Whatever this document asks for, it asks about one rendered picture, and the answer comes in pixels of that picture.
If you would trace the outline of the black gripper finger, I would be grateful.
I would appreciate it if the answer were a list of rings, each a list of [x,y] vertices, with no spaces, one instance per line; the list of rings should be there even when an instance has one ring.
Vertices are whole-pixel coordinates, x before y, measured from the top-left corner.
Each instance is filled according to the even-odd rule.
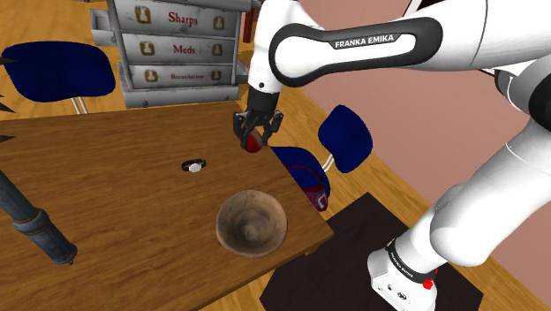
[[[283,121],[283,113],[279,110],[274,112],[274,116],[271,119],[267,119],[263,125],[263,134],[261,136],[262,143],[268,145],[268,140],[273,133],[277,133],[280,125]]]
[[[233,114],[233,131],[239,139],[246,139],[252,130],[247,121],[247,115],[247,111]]]

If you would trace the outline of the red apple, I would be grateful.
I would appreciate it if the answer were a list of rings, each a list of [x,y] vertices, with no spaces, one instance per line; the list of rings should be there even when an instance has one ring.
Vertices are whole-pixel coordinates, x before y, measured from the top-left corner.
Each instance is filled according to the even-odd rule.
[[[263,148],[264,144],[260,133],[256,129],[252,129],[251,132],[243,137],[241,146],[248,153],[257,153]]]

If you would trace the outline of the blue chair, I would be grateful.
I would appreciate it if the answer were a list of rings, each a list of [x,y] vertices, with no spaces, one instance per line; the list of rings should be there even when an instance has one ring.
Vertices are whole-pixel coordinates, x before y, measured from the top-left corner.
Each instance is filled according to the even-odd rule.
[[[105,53],[90,44],[67,41],[22,42],[0,54],[13,86],[32,102],[72,101],[88,113],[84,99],[112,93],[116,79]]]
[[[327,171],[335,166],[342,173],[357,169],[372,153],[373,139],[361,117],[348,107],[337,105],[318,130],[321,145],[330,153],[320,164],[308,150],[299,147],[272,147],[283,166],[320,212],[328,208],[330,183]]]

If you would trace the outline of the grey metal drawer cabinet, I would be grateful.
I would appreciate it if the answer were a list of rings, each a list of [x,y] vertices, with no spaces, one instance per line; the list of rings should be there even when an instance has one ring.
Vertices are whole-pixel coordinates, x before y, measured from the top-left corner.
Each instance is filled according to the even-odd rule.
[[[262,0],[104,0],[90,11],[94,43],[117,48],[128,109],[238,99],[243,13]]]

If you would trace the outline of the brown wooden bowl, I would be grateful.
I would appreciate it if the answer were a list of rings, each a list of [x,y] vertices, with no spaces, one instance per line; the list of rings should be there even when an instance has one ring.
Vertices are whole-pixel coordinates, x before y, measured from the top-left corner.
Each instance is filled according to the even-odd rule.
[[[233,194],[219,208],[215,235],[227,250],[249,259],[274,253],[284,242],[288,217],[281,203],[258,190]]]

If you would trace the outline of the brown wooden table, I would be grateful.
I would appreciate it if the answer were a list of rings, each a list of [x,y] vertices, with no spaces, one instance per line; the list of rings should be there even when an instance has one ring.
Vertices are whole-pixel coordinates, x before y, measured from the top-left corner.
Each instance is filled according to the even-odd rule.
[[[0,210],[0,311],[195,311],[332,236],[269,149],[245,152],[234,102],[0,121],[0,171],[74,243],[57,266]],[[199,172],[182,171],[205,159]],[[277,198],[281,247],[252,260],[221,246],[233,194]]]

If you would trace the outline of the dark robot stand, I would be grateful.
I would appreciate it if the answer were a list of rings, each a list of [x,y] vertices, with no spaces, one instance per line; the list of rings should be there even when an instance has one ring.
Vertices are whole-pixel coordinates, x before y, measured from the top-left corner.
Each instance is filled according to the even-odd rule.
[[[368,255],[407,226],[365,193],[328,220],[334,236],[277,268],[260,296],[266,311],[396,311],[372,288]]]

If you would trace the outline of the dark grey metal pole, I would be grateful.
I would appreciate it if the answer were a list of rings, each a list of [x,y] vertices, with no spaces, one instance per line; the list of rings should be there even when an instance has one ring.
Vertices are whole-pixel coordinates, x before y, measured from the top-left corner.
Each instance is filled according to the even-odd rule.
[[[26,235],[56,265],[73,264],[78,248],[51,222],[44,209],[36,208],[0,171],[0,208],[13,228]]]

